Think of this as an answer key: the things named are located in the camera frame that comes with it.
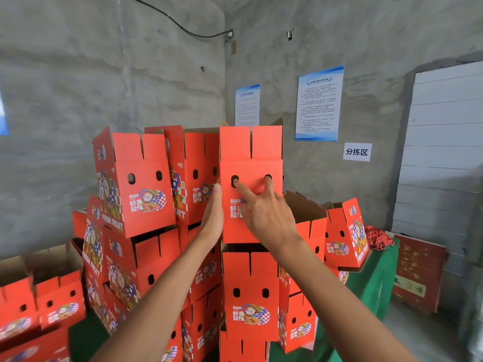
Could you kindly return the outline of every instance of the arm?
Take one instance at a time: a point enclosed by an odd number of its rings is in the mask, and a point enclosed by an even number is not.
[[[221,197],[221,186],[215,184],[198,236],[163,272],[91,362],[160,361],[196,272],[221,236]]]
[[[247,200],[241,208],[247,227],[295,280],[344,362],[416,362],[300,237],[292,211],[269,177],[259,196],[240,182],[235,185]]]

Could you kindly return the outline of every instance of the red rope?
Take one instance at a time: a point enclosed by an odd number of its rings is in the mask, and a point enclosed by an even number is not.
[[[365,226],[367,243],[369,244],[369,249],[372,250],[384,250],[388,246],[394,245],[394,240],[386,234],[383,230],[376,229],[372,226]]]

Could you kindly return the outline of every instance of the green table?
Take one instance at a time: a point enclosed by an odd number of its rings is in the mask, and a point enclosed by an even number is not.
[[[346,286],[377,316],[383,320],[395,278],[398,241],[392,248],[373,251],[362,272],[351,273]],[[70,352],[72,362],[88,362],[96,350],[106,341],[108,334],[96,315],[90,311],[85,320],[69,329]],[[207,360],[218,360],[218,351]],[[317,328],[314,350],[299,348],[284,354],[278,343],[270,345],[271,362],[295,362],[299,360],[317,362],[339,362],[341,358],[330,344],[322,325]]]

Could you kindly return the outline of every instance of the white door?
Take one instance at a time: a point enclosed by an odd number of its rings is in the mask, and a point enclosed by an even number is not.
[[[483,62],[416,74],[392,231],[446,246],[439,304],[453,310],[482,170]]]

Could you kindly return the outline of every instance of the sign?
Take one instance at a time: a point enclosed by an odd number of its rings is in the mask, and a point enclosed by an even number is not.
[[[235,125],[260,125],[260,84],[235,92]]]
[[[7,118],[3,108],[2,93],[0,93],[0,136],[8,136]]]
[[[371,161],[372,143],[348,143],[344,144],[344,160]]]
[[[296,141],[337,141],[344,66],[299,77]]]

